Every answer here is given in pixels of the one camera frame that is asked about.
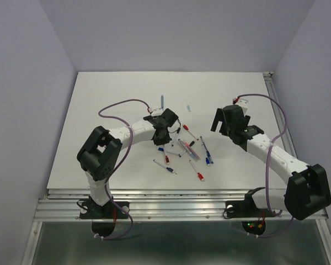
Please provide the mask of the light blue pen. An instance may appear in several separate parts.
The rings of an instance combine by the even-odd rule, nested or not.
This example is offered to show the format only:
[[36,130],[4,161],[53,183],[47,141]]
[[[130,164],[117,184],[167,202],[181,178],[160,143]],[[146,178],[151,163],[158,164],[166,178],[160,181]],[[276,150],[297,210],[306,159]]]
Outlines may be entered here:
[[162,111],[164,111],[165,107],[164,107],[164,95],[161,95],[161,109]]

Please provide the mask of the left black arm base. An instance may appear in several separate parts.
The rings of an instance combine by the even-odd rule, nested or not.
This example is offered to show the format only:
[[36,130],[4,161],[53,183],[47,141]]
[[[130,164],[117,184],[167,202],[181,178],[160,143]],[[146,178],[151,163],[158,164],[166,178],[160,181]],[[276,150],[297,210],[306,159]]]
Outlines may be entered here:
[[82,199],[76,202],[79,207],[79,218],[82,220],[91,220],[91,229],[95,238],[109,240],[116,228],[118,220],[127,220],[129,217],[116,207],[113,203],[107,202],[104,206],[96,204],[89,199]]

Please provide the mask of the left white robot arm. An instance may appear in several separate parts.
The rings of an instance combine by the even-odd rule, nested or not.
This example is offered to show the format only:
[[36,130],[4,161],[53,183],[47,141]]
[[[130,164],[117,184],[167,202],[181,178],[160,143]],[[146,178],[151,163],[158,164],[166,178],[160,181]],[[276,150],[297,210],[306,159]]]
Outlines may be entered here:
[[167,108],[132,125],[111,130],[98,126],[91,132],[77,154],[77,161],[88,178],[94,213],[101,218],[111,213],[108,181],[117,168],[121,150],[129,151],[132,145],[143,141],[153,141],[156,146],[170,143],[168,129],[178,120],[176,113]]

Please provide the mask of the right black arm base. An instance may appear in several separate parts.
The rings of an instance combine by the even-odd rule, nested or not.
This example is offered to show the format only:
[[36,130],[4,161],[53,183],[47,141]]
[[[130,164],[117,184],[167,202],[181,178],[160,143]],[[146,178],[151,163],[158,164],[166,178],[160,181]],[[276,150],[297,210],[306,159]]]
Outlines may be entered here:
[[248,219],[242,221],[242,228],[248,235],[263,236],[266,229],[266,218],[273,218],[268,209],[259,209],[254,203],[244,200],[230,200],[225,203],[222,216],[226,220]]

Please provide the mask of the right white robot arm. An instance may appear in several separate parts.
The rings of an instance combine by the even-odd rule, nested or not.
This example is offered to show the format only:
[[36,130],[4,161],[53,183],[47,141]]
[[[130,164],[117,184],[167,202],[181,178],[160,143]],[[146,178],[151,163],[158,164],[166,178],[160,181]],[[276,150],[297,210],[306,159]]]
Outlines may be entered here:
[[227,218],[256,217],[262,211],[272,216],[272,211],[286,211],[297,220],[331,205],[331,193],[326,170],[319,164],[313,166],[291,156],[275,145],[262,129],[250,125],[250,116],[240,105],[218,108],[211,131],[240,146],[247,153],[265,163],[266,172],[273,170],[285,183],[286,189],[267,191],[265,187],[249,190],[243,200],[226,203]]

